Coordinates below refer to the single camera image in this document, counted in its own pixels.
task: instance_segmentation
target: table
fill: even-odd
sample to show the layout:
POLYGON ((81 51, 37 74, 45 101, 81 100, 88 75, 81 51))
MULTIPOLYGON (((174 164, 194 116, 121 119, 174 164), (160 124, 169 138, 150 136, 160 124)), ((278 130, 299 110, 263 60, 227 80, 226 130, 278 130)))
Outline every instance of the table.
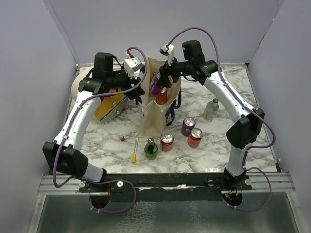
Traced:
MULTIPOLYGON (((241 96, 257 107, 245 64, 226 65, 222 69, 241 96)), ((136 106, 134 100, 129 100, 125 109, 106 125, 93 118, 84 135, 81 153, 89 158, 90 163, 106 169, 108 173, 222 172, 228 162, 231 146, 226 132, 233 123, 221 103, 214 120, 208 122, 203 119, 203 110, 213 98, 214 95, 198 82, 182 80, 182 105, 175 112, 173 124, 166 127, 166 132, 172 133, 175 138, 173 149, 161 152, 153 161, 148 160, 143 152, 148 136, 140 135, 137 161, 134 164, 131 162, 142 118, 141 107, 136 106), (203 131, 203 139, 197 148, 189 147, 187 138, 180 133, 185 117, 195 118, 197 127, 203 131), (119 134, 124 135, 124 142, 120 141, 119 134)), ((155 141, 159 145, 160 139, 155 138, 155 141)), ((264 128, 255 144, 268 144, 264 128)), ((263 171, 276 171, 271 149, 250 151, 247 167, 256 166, 263 171)))

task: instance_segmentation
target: green bottle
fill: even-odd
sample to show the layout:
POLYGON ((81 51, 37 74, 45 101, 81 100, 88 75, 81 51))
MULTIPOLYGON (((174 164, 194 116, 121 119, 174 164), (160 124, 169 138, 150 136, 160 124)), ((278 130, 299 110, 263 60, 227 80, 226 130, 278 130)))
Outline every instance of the green bottle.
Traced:
POLYGON ((159 148, 152 137, 148 138, 144 151, 147 159, 150 160, 155 159, 157 154, 159 154, 159 148))

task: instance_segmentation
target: gray wall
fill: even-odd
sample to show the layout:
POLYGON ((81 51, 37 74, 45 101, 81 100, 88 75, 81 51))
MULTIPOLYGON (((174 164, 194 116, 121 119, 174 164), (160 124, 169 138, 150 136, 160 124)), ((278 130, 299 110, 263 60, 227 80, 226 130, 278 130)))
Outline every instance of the gray wall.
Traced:
MULTIPOLYGON (((207 29, 215 38, 222 62, 250 62, 283 0, 45 0, 51 4, 63 36, 72 44, 77 61, 89 63, 99 52, 119 59, 129 46, 164 59, 159 48, 190 26, 207 29)), ((177 57, 183 59, 181 43, 198 39, 206 58, 215 51, 203 32, 188 32, 177 39, 177 57)))
POLYGON ((0 8, 0 232, 26 232, 46 140, 61 128, 75 60, 41 0, 0 8))
POLYGON ((311 229, 311 1, 285 0, 252 59, 251 83, 311 229))

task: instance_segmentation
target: can top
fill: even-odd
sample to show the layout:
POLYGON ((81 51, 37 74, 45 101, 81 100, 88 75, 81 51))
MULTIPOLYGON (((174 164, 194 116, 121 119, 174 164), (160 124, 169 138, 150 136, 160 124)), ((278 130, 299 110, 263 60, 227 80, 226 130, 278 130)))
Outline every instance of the can top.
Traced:
POLYGON ((149 142, 149 143, 153 143, 153 142, 154 142, 154 139, 153 139, 152 137, 149 137, 149 138, 148 138, 148 142, 149 142))
POLYGON ((192 129, 191 136, 194 138, 202 138, 203 137, 202 130, 200 130, 199 128, 192 129))
POLYGON ((184 119, 184 123, 186 126, 194 126, 195 120, 192 117, 187 117, 184 119))
POLYGON ((167 91, 167 88, 164 87, 164 88, 162 89, 162 91, 160 92, 160 94, 163 94, 163 93, 166 92, 166 91, 167 91))
POLYGON ((164 142, 164 143, 171 143, 173 141, 174 137, 173 135, 171 135, 170 133, 164 133, 162 134, 161 136, 161 140, 164 142))

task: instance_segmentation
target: white marble surface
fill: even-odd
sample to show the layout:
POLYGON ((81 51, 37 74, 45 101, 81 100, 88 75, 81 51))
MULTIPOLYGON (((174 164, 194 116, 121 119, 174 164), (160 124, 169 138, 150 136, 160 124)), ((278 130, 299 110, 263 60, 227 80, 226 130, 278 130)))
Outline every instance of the white marble surface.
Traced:
MULTIPOLYGON (((223 66, 223 71, 242 97, 257 106, 245 67, 223 66)), ((137 161, 134 164, 131 162, 135 136, 142 118, 141 107, 136 106, 134 100, 129 100, 122 113, 106 125, 93 118, 83 138, 81 152, 92 164, 105 168, 109 173, 222 172, 230 153, 226 132, 233 123, 221 103, 213 121, 203 119, 203 110, 213 98, 213 94, 198 82, 182 80, 182 105, 175 112, 173 124, 165 130, 174 135, 173 149, 161 152, 155 160, 145 157, 143 149, 148 137, 140 136, 137 161), (185 117, 195 118, 197 127, 203 131, 203 139, 197 148, 189 147, 187 138, 180 132, 185 117), (125 142, 120 141, 119 134, 125 136, 125 142)), ((160 139, 155 138, 155 141, 159 145, 160 139)), ((255 145, 267 143, 265 130, 262 129, 255 145)), ((251 149, 246 166, 276 171, 270 149, 251 149)))

